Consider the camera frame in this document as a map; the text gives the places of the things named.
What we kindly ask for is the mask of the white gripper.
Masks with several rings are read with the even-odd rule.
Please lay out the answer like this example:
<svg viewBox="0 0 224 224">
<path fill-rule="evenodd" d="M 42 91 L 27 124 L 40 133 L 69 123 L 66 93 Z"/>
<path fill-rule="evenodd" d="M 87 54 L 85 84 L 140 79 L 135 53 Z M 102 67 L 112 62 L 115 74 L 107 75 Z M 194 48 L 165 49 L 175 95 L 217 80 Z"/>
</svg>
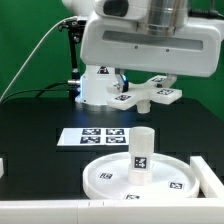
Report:
<svg viewBox="0 0 224 224">
<path fill-rule="evenodd" d="M 190 18 L 173 36 L 158 37 L 139 33 L 134 21 L 93 13 L 84 29 L 80 57 L 87 65 L 116 68 L 122 93 L 129 88 L 123 69 L 171 73 L 165 84 L 170 88 L 176 75 L 211 76 L 217 69 L 222 41 L 223 20 Z"/>
</svg>

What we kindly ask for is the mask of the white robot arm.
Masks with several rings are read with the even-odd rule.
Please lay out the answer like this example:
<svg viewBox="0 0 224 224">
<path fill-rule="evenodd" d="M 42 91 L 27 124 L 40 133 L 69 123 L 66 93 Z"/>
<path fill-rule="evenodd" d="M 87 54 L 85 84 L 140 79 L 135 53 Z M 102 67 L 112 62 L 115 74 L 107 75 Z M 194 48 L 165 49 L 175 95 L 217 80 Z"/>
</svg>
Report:
<svg viewBox="0 0 224 224">
<path fill-rule="evenodd" d="M 148 113 L 153 102 L 182 97 L 179 75 L 209 77 L 217 69 L 224 17 L 189 0 L 61 0 L 82 29 L 86 70 L 76 102 L 91 108 Z"/>
</svg>

